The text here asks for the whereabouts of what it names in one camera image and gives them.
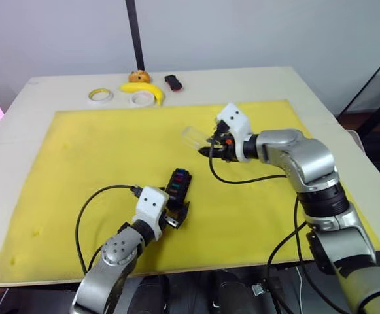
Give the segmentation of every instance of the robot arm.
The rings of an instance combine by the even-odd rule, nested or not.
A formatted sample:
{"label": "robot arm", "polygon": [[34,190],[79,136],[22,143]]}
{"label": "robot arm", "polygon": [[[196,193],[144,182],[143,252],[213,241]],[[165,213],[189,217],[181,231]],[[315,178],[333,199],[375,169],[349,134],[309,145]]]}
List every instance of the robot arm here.
{"label": "robot arm", "polygon": [[[151,186],[133,187],[139,197],[133,224],[123,224],[101,247],[101,257],[81,281],[70,314],[114,312],[126,277],[143,249],[153,239],[160,239],[167,224],[178,228],[185,220],[189,203],[184,203],[184,199],[191,178],[189,172],[176,169],[165,191]],[[167,208],[175,217],[167,215]]]}
{"label": "robot arm", "polygon": [[375,251],[339,181],[334,157],[299,130],[253,134],[248,118],[234,104],[217,116],[215,134],[204,156],[261,162],[284,170],[312,229],[307,239],[318,267],[339,279],[353,313],[380,313],[380,267]]}

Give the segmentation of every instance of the floor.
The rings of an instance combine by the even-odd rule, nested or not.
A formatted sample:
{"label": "floor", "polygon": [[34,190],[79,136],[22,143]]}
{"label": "floor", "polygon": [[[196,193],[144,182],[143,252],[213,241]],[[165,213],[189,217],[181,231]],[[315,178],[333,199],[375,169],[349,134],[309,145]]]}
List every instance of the floor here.
{"label": "floor", "polygon": [[[344,116],[341,124],[345,128],[355,129],[365,119],[366,115]],[[362,139],[366,154],[380,171],[380,126],[375,132]],[[313,280],[327,294],[331,300],[343,309],[347,309],[345,298],[340,291],[339,284],[333,276],[321,273],[316,265],[308,264],[307,268]],[[250,280],[264,277],[264,267],[239,268],[230,270],[240,278],[246,278],[249,274]],[[274,270],[273,275],[277,275],[283,282],[285,298],[289,306],[295,313],[299,313],[299,277],[294,267],[285,270]],[[180,313],[208,313],[207,299],[205,297],[205,287],[207,272],[179,273],[168,275],[171,288],[171,314]],[[141,279],[131,278],[126,281],[123,295],[120,298],[115,313],[126,313],[130,300]],[[74,292],[43,290],[36,288],[11,288],[5,296],[4,302],[0,306],[0,314],[8,313],[41,313],[55,314],[68,313]],[[273,303],[269,294],[262,294],[257,297],[262,308],[261,313],[275,313]],[[304,313],[334,313],[334,310],[326,305],[311,289],[309,284],[303,280],[302,304]]]}

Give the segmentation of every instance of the masking tape roll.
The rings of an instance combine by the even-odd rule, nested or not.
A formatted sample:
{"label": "masking tape roll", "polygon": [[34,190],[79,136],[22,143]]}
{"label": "masking tape roll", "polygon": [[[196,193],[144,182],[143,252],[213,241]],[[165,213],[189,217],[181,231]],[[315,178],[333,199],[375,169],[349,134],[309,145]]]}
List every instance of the masking tape roll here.
{"label": "masking tape roll", "polygon": [[155,104],[155,95],[147,90],[139,90],[130,95],[129,103],[133,107],[150,107]]}
{"label": "masking tape roll", "polygon": [[[94,99],[94,96],[99,93],[105,93],[107,94],[107,96],[104,97],[103,99]],[[114,97],[114,94],[108,88],[97,88],[96,90],[92,90],[88,94],[88,101],[90,102],[91,105],[100,105],[102,103],[106,103],[110,101],[113,97]]]}

